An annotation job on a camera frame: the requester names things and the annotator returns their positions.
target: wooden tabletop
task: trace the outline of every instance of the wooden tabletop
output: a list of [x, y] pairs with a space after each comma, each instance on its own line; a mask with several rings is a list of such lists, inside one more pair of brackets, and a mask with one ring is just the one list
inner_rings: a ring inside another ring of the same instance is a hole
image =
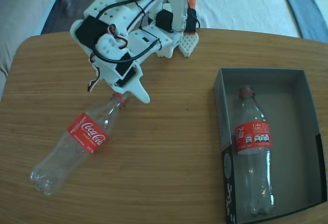
[[[110, 140], [54, 197], [35, 190], [31, 169], [87, 106], [113, 93], [68, 32], [19, 48], [0, 105], [0, 223], [224, 223], [213, 83], [221, 67], [304, 69], [328, 165], [328, 45], [227, 30], [199, 30], [190, 58], [152, 55], [141, 79], [150, 94], [121, 111]], [[269, 223], [326, 223], [328, 203]]]

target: black box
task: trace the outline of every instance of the black box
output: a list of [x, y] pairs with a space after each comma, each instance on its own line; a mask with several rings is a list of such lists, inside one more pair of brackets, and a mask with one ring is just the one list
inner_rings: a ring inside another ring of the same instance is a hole
[[[271, 182], [275, 204], [269, 215], [246, 217], [243, 180], [234, 139], [241, 103], [239, 87], [252, 85], [273, 141]], [[224, 68], [214, 83], [225, 185], [227, 224], [254, 223], [296, 213], [327, 201], [323, 149], [315, 108], [302, 70]]]

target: empty plastic bottle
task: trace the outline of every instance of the empty plastic bottle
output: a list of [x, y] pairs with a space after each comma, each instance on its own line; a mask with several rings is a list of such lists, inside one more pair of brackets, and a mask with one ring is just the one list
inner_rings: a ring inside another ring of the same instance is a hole
[[251, 86], [239, 90], [241, 117], [235, 129], [242, 166], [243, 216], [269, 214], [274, 205], [270, 180], [271, 136], [269, 123], [255, 100]]
[[30, 178], [36, 189], [45, 195], [55, 193], [69, 173], [107, 139], [126, 103], [127, 96], [116, 93], [106, 104], [82, 113], [62, 134], [50, 154], [32, 170]]

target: gray sofa cushion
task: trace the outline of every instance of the gray sofa cushion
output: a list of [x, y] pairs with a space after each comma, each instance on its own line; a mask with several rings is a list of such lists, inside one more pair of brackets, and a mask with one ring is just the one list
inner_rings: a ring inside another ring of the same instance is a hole
[[[9, 73], [20, 44], [35, 34], [55, 0], [0, 0], [0, 71]], [[0, 78], [0, 90], [5, 82]]]

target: coca-cola logo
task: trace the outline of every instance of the coca-cola logo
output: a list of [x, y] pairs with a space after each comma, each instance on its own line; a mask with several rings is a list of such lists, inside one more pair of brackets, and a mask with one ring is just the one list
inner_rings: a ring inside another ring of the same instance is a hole
[[244, 128], [245, 127], [241, 127], [241, 128], [236, 129], [236, 139], [237, 140], [244, 137]]
[[106, 136], [103, 134], [99, 134], [94, 128], [92, 123], [84, 123], [81, 126], [82, 130], [87, 133], [87, 135], [99, 146], [106, 139]]

